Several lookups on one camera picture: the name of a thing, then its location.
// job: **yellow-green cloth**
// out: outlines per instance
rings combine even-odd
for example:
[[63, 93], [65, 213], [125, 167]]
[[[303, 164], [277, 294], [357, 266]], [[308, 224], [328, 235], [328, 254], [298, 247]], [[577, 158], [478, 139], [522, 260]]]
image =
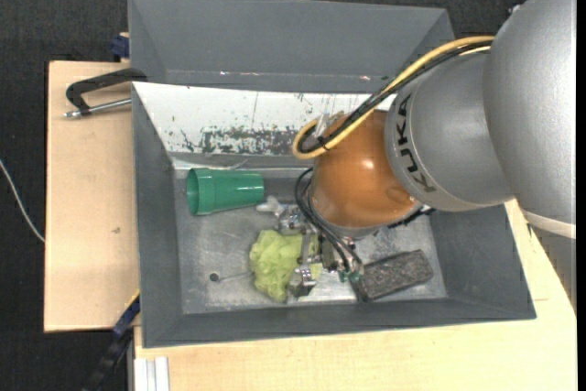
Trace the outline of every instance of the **yellow-green cloth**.
[[[275, 230], [264, 230], [250, 250], [250, 267], [255, 273], [255, 287], [275, 301], [287, 299], [287, 284], [298, 266], [301, 253], [301, 234], [284, 236]], [[318, 248], [317, 236], [311, 237], [309, 253]], [[311, 275], [318, 278], [320, 265], [309, 266]]]

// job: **wooden table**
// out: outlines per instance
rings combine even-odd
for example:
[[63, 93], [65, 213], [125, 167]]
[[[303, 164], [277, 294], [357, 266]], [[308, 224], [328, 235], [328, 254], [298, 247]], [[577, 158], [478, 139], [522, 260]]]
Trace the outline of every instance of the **wooden table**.
[[[49, 66], [47, 332], [111, 328], [138, 288], [130, 110], [62, 117], [68, 84], [123, 67]], [[135, 357], [167, 356], [173, 391], [576, 389], [576, 316], [516, 203], [507, 211], [536, 320], [163, 349], [143, 349], [136, 327]]]

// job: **white object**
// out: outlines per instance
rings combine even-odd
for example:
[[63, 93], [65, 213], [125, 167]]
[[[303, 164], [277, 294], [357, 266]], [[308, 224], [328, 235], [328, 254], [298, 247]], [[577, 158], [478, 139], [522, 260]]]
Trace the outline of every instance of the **white object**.
[[168, 358], [135, 359], [135, 391], [169, 391]]

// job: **black object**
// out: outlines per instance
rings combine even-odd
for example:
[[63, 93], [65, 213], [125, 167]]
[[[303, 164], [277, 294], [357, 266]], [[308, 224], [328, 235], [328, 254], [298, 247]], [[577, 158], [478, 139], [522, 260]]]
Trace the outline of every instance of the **black object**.
[[130, 39], [122, 35], [115, 36], [112, 41], [110, 41], [110, 52], [119, 58], [129, 58]]
[[364, 274], [356, 284], [364, 301], [380, 299], [404, 288], [427, 282], [433, 270], [423, 251], [409, 251], [380, 259], [364, 266]]
[[102, 88], [111, 87], [125, 81], [147, 81], [146, 75], [138, 69], [123, 69], [112, 73], [99, 75], [90, 79], [76, 81], [72, 83], [65, 96], [76, 108], [81, 112], [81, 115], [90, 114], [90, 106], [81, 97], [84, 93], [101, 90]]
[[125, 356], [125, 352], [133, 337], [130, 323], [140, 311], [140, 296], [126, 308], [118, 322], [114, 325], [112, 334], [114, 339], [107, 351], [100, 359], [98, 366], [81, 388], [81, 391], [101, 391], [106, 380], [114, 374], [114, 370]]

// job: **wooden board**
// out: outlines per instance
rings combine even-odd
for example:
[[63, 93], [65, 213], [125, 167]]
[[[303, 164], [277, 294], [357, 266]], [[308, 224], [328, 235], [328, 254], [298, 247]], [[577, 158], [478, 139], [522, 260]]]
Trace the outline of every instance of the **wooden board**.
[[[81, 119], [65, 97], [121, 63], [49, 64], [45, 331], [111, 328], [138, 288], [130, 106]], [[130, 86], [89, 93], [89, 104]]]

